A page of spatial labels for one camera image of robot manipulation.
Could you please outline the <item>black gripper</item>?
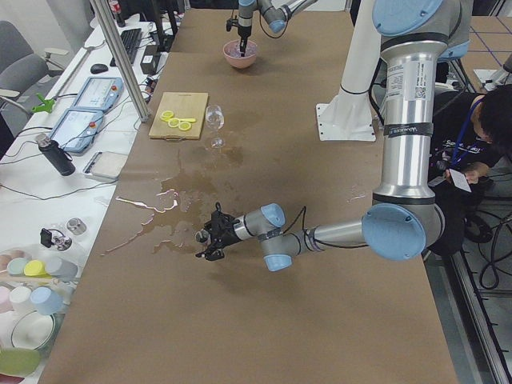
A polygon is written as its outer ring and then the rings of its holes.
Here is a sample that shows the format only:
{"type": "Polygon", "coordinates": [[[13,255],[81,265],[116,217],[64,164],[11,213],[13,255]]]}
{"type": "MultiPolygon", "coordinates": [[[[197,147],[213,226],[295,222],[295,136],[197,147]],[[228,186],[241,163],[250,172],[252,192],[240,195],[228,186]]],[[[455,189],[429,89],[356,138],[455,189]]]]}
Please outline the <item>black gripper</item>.
{"type": "Polygon", "coordinates": [[[246,47],[251,35],[251,4],[238,4],[238,34],[240,36],[240,55],[246,55],[246,47]]]}
{"type": "Polygon", "coordinates": [[[214,211],[211,220],[208,221],[195,234],[196,242],[209,242],[207,248],[196,253],[196,258],[204,258],[207,261],[217,261],[225,257],[223,248],[241,241],[236,235],[234,225],[240,220],[221,211],[214,211]]]}

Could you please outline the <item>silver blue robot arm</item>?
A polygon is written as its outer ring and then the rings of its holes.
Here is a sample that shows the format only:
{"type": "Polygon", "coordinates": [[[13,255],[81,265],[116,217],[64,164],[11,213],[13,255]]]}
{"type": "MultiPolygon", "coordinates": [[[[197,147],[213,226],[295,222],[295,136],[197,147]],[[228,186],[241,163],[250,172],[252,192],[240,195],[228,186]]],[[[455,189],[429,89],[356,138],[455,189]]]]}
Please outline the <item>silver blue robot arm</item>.
{"type": "Polygon", "coordinates": [[[239,0],[236,26],[240,37],[241,55],[244,57],[246,54],[255,11],[260,13],[271,31],[276,34],[285,29],[288,21],[291,20],[293,16],[316,2],[317,0],[288,1],[284,5],[276,8],[272,1],[239,0]]]}
{"type": "Polygon", "coordinates": [[[292,232],[282,208],[262,206],[239,217],[216,208],[197,233],[200,258],[223,258],[227,246],[256,238],[271,271],[293,258],[328,247],[369,247],[381,257],[414,258],[445,228],[427,184],[434,132],[436,65],[468,49],[470,1],[363,1],[360,4],[338,94],[317,107],[325,140],[366,140],[372,134],[370,88],[378,63],[386,64],[382,176],[371,208],[360,218],[292,232]]]}

